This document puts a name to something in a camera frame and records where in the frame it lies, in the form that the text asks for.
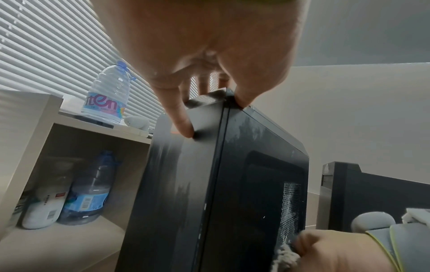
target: gray sleeve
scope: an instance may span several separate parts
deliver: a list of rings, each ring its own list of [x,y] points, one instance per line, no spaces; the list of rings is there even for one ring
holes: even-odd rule
[[[399,272],[430,271],[430,228],[421,223],[366,232],[386,251]]]

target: barcode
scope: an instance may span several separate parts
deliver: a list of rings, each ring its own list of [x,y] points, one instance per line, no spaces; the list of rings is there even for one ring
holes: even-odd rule
[[[57,210],[50,211],[48,213],[48,217],[46,219],[49,220],[49,219],[54,218],[56,212],[57,212]]]
[[[81,210],[87,210],[90,207],[92,199],[92,197],[84,198],[84,201],[82,201]]]

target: shelf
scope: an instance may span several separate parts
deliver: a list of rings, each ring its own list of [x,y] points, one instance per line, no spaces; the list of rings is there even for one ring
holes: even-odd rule
[[[100,133],[100,134],[110,135],[113,137],[123,138],[123,139],[131,140],[131,141],[135,141],[135,142],[142,142],[142,143],[147,143],[147,144],[151,143],[151,139],[142,137],[140,135],[127,133],[127,132],[124,132],[121,130],[110,129],[110,128],[102,127],[99,125],[91,124],[88,122],[84,122],[84,121],[81,121],[78,119],[74,119],[74,118],[62,115],[60,113],[58,113],[57,116],[54,118],[54,123],[59,124],[59,125],[65,125],[65,126],[73,127],[76,129],[88,130],[88,131],[93,131],[93,132]]]
[[[102,216],[79,226],[16,228],[0,242],[0,271],[80,272],[118,252],[124,234]]]

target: computer case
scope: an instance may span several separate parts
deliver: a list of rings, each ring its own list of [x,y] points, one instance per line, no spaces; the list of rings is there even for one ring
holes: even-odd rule
[[[358,164],[323,166],[317,229],[351,232],[365,212],[386,212],[401,223],[406,208],[430,208],[430,184],[363,173]]]
[[[157,120],[116,272],[269,272],[305,227],[307,153],[230,90],[186,105],[193,139]]]

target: yellow-green trim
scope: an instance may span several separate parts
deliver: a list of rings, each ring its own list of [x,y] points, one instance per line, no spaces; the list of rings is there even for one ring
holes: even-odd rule
[[[397,265],[396,260],[394,260],[393,256],[388,252],[388,250],[384,247],[384,245],[381,243],[381,241],[379,241],[374,235],[372,235],[369,232],[366,232],[370,237],[372,237],[378,244],[379,246],[384,249],[385,254],[388,256],[388,258],[390,258],[391,262],[393,263],[393,265],[396,267],[397,272],[404,272],[402,269],[400,269],[400,267]]]
[[[397,251],[396,240],[394,239],[393,227],[390,227],[390,239],[391,244],[393,244],[394,254],[396,255],[397,261],[399,262],[400,272],[404,272],[404,267],[402,264],[402,260],[400,258],[399,252]]]

